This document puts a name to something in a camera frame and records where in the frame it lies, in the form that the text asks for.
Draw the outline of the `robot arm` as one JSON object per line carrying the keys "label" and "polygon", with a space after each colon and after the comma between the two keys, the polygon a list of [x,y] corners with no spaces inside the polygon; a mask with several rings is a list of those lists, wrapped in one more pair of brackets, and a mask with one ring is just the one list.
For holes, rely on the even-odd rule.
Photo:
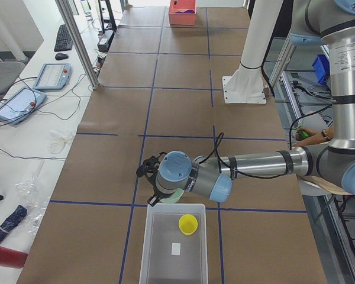
{"label": "robot arm", "polygon": [[191,160],[181,151],[162,152],[137,169],[153,185],[149,205],[177,189],[224,202],[234,179],[273,179],[297,174],[318,176],[355,195],[355,1],[295,1],[292,40],[329,48],[335,135],[327,144],[300,146],[273,153]]}

